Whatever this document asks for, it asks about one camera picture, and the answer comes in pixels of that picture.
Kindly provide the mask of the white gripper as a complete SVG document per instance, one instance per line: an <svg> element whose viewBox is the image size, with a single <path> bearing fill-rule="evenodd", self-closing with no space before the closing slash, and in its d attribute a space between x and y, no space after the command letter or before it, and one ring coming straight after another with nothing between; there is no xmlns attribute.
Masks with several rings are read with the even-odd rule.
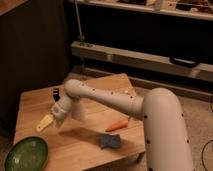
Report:
<svg viewBox="0 0 213 171"><path fill-rule="evenodd" d="M45 128L51 125L53 122L55 126L59 128L67 115L71 112L73 106L73 99L68 95L63 95L57 102L54 103L51 108L51 114L45 115L36 126L38 133L42 132Z"/></svg>

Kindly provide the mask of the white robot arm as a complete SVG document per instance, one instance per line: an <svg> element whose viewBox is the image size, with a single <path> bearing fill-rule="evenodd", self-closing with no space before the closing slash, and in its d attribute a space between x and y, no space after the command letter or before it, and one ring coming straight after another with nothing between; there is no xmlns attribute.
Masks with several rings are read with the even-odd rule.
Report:
<svg viewBox="0 0 213 171"><path fill-rule="evenodd" d="M82 98L143 121L148 171L195 171L180 101L165 88L152 89L141 97L68 80L64 84L64 95L38 123L36 131L41 132L51 124L60 127L69 113L77 120L83 119Z"/></svg>

